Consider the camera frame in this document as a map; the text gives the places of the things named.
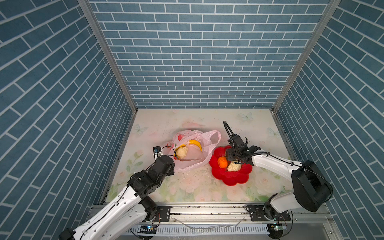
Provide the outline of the beige fake fruit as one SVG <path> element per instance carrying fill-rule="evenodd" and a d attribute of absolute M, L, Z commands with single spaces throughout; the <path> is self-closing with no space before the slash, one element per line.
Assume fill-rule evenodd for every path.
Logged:
<path fill-rule="evenodd" d="M 180 147 L 176 150 L 176 155 L 177 155 L 177 158 L 180 159 L 180 160 L 183 160 L 186 158 L 187 156 L 187 153 L 188 153 L 188 148 L 187 147 Z"/>
<path fill-rule="evenodd" d="M 231 161 L 227 167 L 228 172 L 238 172 L 242 168 L 241 162 Z"/>

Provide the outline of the orange fake fruit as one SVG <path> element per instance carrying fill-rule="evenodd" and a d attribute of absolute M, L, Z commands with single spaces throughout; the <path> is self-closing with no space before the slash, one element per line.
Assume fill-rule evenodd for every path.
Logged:
<path fill-rule="evenodd" d="M 218 163 L 219 168 L 221 168 L 221 169 L 226 169 L 228 167 L 228 160 L 224 156 L 219 157 L 217 160 L 217 163 Z"/>

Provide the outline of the pink plastic bag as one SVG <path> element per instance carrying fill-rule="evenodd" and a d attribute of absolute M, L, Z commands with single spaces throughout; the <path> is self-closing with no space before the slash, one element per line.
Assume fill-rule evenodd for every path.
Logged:
<path fill-rule="evenodd" d="M 186 144 L 189 140 L 197 140 L 202 144 L 203 151 L 197 147 L 188 147 L 188 153 L 185 159 L 177 158 L 175 146 Z M 165 155 L 170 156 L 175 163 L 175 172 L 187 172 L 206 165 L 211 159 L 214 150 L 221 141 L 219 131 L 201 132 L 198 130 L 185 130 L 176 133 L 173 139 L 167 142 L 162 149 Z"/>

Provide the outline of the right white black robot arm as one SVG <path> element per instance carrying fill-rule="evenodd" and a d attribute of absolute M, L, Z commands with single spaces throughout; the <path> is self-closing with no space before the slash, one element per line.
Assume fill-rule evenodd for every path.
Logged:
<path fill-rule="evenodd" d="M 265 152 L 260 147 L 248 147 L 243 137 L 229 134 L 231 148 L 226 150 L 228 160 L 242 165 L 250 164 L 269 170 L 290 181 L 293 189 L 285 194 L 273 194 L 263 207 L 264 216 L 274 221 L 288 210 L 304 208 L 316 212 L 333 195 L 333 187 L 312 161 L 290 161 Z"/>

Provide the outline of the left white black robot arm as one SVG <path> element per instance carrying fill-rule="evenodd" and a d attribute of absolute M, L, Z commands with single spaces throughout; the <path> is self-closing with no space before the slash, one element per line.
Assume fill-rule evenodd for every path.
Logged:
<path fill-rule="evenodd" d="M 157 213 L 157 205 L 150 194 L 167 176 L 174 174 L 174 167 L 171 157 L 157 157 L 147 169 L 133 174 L 117 197 L 96 215 L 74 230 L 66 228 L 59 239 L 115 240 L 134 225 L 151 222 Z"/>

